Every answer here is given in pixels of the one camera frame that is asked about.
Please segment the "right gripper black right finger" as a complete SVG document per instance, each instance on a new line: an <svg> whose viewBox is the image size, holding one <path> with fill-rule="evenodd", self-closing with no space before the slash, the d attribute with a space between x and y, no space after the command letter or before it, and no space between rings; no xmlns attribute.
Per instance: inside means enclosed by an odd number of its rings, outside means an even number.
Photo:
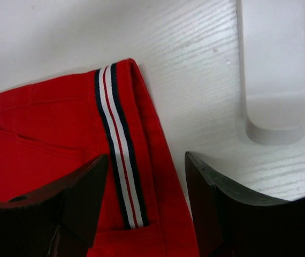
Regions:
<svg viewBox="0 0 305 257"><path fill-rule="evenodd" d="M305 197L251 190L191 152L185 172L200 256L305 256Z"/></svg>

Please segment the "red trousers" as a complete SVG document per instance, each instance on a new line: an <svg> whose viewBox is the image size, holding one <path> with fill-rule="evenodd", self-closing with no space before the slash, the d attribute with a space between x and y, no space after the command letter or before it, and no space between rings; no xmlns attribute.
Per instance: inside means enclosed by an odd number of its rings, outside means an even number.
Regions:
<svg viewBox="0 0 305 257"><path fill-rule="evenodd" d="M133 59L0 93L0 201L105 154L88 256L198 256L192 218Z"/></svg>

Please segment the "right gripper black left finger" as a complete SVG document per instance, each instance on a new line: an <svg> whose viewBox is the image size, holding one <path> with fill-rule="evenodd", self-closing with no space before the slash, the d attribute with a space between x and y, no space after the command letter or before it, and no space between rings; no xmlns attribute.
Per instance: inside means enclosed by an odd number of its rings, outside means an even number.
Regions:
<svg viewBox="0 0 305 257"><path fill-rule="evenodd" d="M86 256L108 173L100 155L68 175L0 202L0 256Z"/></svg>

